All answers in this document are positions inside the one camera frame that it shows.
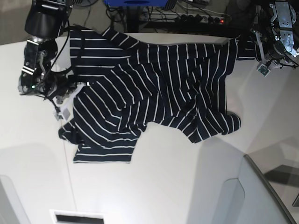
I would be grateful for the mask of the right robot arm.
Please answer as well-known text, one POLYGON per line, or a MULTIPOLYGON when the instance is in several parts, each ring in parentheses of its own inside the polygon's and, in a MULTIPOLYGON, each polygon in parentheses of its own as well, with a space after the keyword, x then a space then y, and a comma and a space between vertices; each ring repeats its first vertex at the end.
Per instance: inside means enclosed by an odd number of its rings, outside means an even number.
POLYGON ((18 82, 21 95, 34 95, 60 105, 75 89, 67 80, 68 71, 53 71, 62 51, 56 39, 70 32, 72 0, 34 0, 25 22, 30 35, 24 48, 24 64, 18 82))

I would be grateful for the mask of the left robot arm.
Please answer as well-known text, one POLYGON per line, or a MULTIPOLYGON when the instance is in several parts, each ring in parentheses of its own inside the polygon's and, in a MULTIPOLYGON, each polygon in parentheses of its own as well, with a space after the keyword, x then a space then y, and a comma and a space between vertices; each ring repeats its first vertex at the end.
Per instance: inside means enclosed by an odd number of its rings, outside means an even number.
POLYGON ((299 13, 290 0, 252 0, 256 59, 270 67, 298 68, 299 13))

